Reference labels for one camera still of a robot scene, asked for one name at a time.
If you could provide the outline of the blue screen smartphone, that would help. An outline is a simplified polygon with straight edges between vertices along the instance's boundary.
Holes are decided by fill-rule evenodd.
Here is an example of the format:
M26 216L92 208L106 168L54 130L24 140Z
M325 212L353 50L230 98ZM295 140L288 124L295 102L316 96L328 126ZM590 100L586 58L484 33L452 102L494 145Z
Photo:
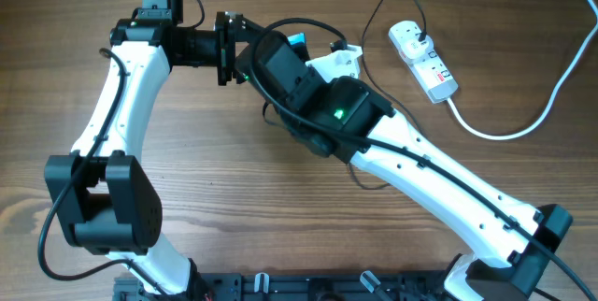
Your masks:
M310 60L306 45L306 36L304 33L298 33L287 37L292 51L303 61L307 62Z

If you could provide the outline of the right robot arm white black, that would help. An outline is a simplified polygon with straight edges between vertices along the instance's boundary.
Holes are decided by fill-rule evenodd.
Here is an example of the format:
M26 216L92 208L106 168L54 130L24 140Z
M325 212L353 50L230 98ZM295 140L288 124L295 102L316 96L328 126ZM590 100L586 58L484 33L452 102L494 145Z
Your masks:
M492 187L422 136L359 79L362 50L337 42L308 59L303 45L272 32L237 56L238 76L273 104L312 153L334 156L403 192L469 247L444 280L459 300L525 300L534 292L572 218Z

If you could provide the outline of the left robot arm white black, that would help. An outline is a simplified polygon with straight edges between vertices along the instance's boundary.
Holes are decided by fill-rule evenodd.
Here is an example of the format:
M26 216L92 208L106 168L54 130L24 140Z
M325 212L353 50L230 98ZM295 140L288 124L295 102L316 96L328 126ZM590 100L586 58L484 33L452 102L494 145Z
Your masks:
M235 46L261 27L235 13L218 14L213 29L183 22L183 0L142 0L117 22L102 54L107 80L81 136L66 155L52 155L44 178L66 242L108 265L125 266L135 292L152 300L208 300L213 293L193 260L162 233L159 195L140 158L150 115L176 66L213 66L219 84L235 78Z

